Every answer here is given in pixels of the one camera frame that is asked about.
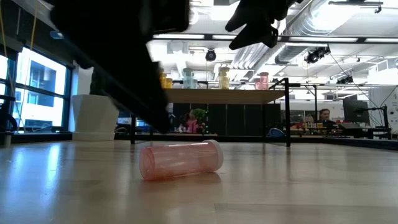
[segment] shelf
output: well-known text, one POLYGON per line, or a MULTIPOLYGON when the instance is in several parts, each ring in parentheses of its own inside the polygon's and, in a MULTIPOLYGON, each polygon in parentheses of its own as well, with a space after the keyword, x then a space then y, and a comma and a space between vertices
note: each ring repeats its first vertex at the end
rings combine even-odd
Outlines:
POLYGON ((285 95, 283 90, 166 89, 171 103, 262 105, 285 95))

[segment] pink plastic cup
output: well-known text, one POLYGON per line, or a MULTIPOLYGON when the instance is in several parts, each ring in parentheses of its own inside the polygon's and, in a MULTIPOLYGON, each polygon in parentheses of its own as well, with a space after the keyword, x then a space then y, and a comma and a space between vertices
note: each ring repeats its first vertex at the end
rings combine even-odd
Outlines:
POLYGON ((224 161, 223 151, 215 140, 194 144, 154 146, 143 149, 139 156, 139 169, 144 180, 213 172, 224 161))

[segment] green plant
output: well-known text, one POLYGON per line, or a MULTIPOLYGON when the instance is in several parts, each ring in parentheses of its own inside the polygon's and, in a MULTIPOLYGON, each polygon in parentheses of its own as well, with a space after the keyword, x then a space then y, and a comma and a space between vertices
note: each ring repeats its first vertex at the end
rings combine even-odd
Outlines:
POLYGON ((91 83, 90 83, 90 94, 91 95, 99 95, 103 96, 103 90, 105 89, 105 76, 102 73, 99 73, 93 70, 93 74, 91 76, 91 83))
POLYGON ((194 110, 192 111, 192 113, 193 113, 193 115, 195 116, 195 118, 196 118, 200 123, 202 123, 202 122, 205 121, 205 118, 206 118, 206 111, 205 111, 205 110, 197 108, 197 109, 194 109, 194 110))

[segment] wooden floor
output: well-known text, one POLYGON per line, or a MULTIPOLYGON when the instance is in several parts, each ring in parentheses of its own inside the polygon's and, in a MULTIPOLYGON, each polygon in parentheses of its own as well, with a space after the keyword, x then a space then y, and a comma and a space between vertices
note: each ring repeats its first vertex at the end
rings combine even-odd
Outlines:
POLYGON ((144 182, 150 144, 0 149, 0 223, 398 223, 396 152, 226 143, 217 173, 144 182))

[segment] white pot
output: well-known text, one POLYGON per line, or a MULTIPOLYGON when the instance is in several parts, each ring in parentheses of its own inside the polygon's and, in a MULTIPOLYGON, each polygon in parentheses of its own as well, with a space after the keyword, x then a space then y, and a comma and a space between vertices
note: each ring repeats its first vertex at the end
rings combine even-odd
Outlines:
POLYGON ((107 96, 72 96, 74 141, 113 141, 119 110, 107 96))

